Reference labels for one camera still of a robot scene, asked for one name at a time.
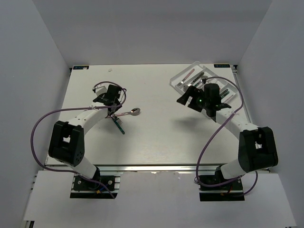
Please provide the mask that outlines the pink handled fork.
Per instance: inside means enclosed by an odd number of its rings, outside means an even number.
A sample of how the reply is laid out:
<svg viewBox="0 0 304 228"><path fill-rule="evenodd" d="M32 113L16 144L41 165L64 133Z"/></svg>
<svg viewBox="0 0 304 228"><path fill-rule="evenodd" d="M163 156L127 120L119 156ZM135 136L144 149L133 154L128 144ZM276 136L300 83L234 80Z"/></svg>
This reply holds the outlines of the pink handled fork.
<svg viewBox="0 0 304 228"><path fill-rule="evenodd" d="M185 81L188 79L188 77L195 71L193 68L176 86L181 86L185 83Z"/></svg>

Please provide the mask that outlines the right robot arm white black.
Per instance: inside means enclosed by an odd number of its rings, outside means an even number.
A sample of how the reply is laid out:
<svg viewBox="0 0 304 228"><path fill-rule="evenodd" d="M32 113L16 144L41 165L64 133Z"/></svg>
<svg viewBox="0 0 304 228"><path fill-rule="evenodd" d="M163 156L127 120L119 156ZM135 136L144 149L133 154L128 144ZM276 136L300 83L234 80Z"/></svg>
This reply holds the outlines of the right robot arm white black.
<svg viewBox="0 0 304 228"><path fill-rule="evenodd" d="M237 158L215 171L214 182L219 189L226 189L237 177L278 164L272 129L259 127L239 117L230 105L222 102L217 84L206 84L204 89L191 85L177 102L197 112L204 110L220 125L219 129L226 128L238 139Z"/></svg>

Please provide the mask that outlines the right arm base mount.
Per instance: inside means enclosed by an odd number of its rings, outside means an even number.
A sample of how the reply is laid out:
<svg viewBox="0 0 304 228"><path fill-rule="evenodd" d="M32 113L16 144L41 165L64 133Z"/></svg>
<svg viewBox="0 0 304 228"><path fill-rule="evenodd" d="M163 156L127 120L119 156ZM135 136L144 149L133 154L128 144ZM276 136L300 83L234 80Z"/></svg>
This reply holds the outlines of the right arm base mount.
<svg viewBox="0 0 304 228"><path fill-rule="evenodd" d="M243 185L240 178L234 181L216 186L216 187L206 187L200 184L200 182L205 185L216 185L221 184L226 179L223 178L219 171L219 168L213 174L201 174L195 177L194 182L199 185L199 199L201 202L222 202L222 201L244 201L245 197L243 195Z"/></svg>

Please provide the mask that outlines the black handled fork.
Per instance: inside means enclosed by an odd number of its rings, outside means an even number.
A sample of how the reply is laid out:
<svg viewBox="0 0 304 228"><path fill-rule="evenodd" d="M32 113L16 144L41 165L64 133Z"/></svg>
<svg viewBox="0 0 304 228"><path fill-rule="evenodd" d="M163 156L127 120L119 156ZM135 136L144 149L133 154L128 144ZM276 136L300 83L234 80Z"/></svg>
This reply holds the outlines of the black handled fork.
<svg viewBox="0 0 304 228"><path fill-rule="evenodd" d="M110 118L113 114L116 113L117 110L120 109L120 102L114 102L113 104L111 104L111 108L108 108L108 118Z"/></svg>

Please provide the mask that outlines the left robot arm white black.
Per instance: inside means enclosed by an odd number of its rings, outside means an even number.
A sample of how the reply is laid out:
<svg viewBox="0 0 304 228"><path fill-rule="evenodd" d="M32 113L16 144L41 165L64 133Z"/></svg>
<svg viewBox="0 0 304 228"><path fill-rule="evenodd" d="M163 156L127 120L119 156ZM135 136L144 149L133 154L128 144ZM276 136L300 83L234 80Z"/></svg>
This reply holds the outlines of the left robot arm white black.
<svg viewBox="0 0 304 228"><path fill-rule="evenodd" d="M122 105L119 101L123 89L109 85L83 112L68 121L54 124L50 140L49 157L66 164L84 177L91 190L100 185L99 169L85 157L85 135L99 121L114 114Z"/></svg>

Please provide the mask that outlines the teal handled fork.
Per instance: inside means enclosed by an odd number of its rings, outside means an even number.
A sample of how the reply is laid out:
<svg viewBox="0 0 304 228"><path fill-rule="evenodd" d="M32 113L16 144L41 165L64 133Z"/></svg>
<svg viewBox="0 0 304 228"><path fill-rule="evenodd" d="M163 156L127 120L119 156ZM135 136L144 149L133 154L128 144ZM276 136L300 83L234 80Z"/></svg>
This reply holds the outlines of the teal handled fork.
<svg viewBox="0 0 304 228"><path fill-rule="evenodd" d="M111 116L111 119L112 121L115 123L115 125L117 126L117 128L119 129L119 131L122 133L122 134L125 134L125 131L123 130L121 124L122 124L122 121L119 119L119 117L117 117L116 115L112 115Z"/></svg>

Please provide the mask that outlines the pink handled spoon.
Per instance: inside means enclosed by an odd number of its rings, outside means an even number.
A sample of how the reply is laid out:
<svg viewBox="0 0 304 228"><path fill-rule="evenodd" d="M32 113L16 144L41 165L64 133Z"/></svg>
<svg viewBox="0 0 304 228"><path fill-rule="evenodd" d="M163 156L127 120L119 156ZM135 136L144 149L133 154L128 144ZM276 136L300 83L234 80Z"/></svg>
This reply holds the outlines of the pink handled spoon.
<svg viewBox="0 0 304 228"><path fill-rule="evenodd" d="M120 116L126 116L126 115L131 115L131 116L138 116L141 112L140 108L134 108L128 112L123 112L123 113L119 113L119 114L112 114L110 116L108 116L107 118L118 118Z"/></svg>

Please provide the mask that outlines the black handled spoon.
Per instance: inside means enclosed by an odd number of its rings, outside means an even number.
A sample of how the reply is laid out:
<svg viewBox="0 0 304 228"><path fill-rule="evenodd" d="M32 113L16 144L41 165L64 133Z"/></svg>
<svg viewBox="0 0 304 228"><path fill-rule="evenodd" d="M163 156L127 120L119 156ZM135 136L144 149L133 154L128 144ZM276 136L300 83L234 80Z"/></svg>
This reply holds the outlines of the black handled spoon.
<svg viewBox="0 0 304 228"><path fill-rule="evenodd" d="M199 73L197 77L195 77L189 84L185 85L183 87L183 90L186 91L188 89L188 87L190 86L197 86L201 83L202 79L204 79L206 76L205 76L205 73L202 72L202 73Z"/></svg>

